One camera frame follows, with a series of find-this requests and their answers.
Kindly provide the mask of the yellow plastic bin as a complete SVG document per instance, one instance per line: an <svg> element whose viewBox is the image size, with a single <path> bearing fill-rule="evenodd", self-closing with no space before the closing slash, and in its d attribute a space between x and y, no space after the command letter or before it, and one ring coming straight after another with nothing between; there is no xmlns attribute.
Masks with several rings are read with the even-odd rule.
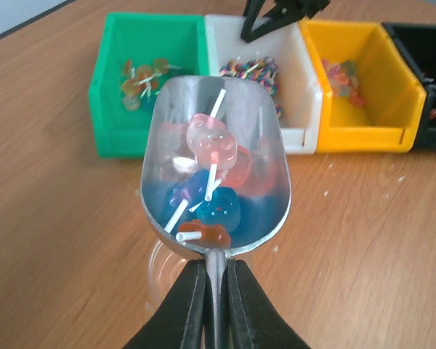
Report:
<svg viewBox="0 0 436 349"><path fill-rule="evenodd" d="M412 148L426 92L381 23L302 20L299 29L323 90L319 153ZM337 97L325 63L354 62L365 105Z"/></svg>

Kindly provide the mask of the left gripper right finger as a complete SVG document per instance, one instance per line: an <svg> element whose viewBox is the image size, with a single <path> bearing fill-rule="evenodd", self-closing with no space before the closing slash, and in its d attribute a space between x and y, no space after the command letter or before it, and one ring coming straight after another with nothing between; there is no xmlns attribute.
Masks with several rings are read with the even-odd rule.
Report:
<svg viewBox="0 0 436 349"><path fill-rule="evenodd" d="M309 347L274 308L246 262L228 262L227 286L234 348Z"/></svg>

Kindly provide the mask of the metal scoop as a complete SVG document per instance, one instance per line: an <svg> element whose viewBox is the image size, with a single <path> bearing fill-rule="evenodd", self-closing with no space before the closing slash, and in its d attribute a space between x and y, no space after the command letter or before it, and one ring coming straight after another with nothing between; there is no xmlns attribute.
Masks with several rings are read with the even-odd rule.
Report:
<svg viewBox="0 0 436 349"><path fill-rule="evenodd" d="M227 264L269 241L291 204L267 90L229 77L169 79L153 110L140 198L165 245L205 262L201 348L234 348Z"/></svg>

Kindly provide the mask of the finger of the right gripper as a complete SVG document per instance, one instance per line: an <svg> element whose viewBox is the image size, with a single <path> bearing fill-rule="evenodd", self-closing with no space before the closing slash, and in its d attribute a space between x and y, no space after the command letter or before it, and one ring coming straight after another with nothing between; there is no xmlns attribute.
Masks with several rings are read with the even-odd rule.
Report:
<svg viewBox="0 0 436 349"><path fill-rule="evenodd" d="M272 19L256 26L258 14L260 13L265 0L248 0L243 11L244 23L241 29L241 38L244 41L257 40L276 29Z"/></svg>
<svg viewBox="0 0 436 349"><path fill-rule="evenodd" d="M265 34L304 18L311 19L328 5L329 0L277 0L275 6L264 15L269 19L263 25Z"/></svg>

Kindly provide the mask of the green plastic bin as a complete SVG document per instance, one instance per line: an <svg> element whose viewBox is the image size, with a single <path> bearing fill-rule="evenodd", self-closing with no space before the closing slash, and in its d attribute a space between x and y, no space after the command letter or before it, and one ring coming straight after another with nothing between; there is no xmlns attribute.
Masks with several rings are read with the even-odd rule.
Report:
<svg viewBox="0 0 436 349"><path fill-rule="evenodd" d="M143 156L160 88L208 74L204 17L109 13L88 92L99 156Z"/></svg>

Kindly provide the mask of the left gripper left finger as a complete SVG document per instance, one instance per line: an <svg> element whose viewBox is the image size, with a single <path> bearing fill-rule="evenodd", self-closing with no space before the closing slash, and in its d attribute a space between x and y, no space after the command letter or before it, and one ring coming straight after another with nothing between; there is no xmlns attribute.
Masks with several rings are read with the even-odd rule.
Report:
<svg viewBox="0 0 436 349"><path fill-rule="evenodd" d="M199 349L203 331L205 291L205 262L187 262L158 310L124 347Z"/></svg>

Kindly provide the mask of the white plastic bin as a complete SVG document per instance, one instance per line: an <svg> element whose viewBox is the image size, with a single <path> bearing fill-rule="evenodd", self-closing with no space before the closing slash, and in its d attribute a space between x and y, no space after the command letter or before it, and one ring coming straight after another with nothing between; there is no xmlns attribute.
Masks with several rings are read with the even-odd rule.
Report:
<svg viewBox="0 0 436 349"><path fill-rule="evenodd" d="M251 43L241 39L244 18L205 16L209 73L235 59L247 63L272 58L279 67L275 101L282 107L279 118L287 154L313 154L317 147L323 91L310 59L302 32L296 23L269 33Z"/></svg>

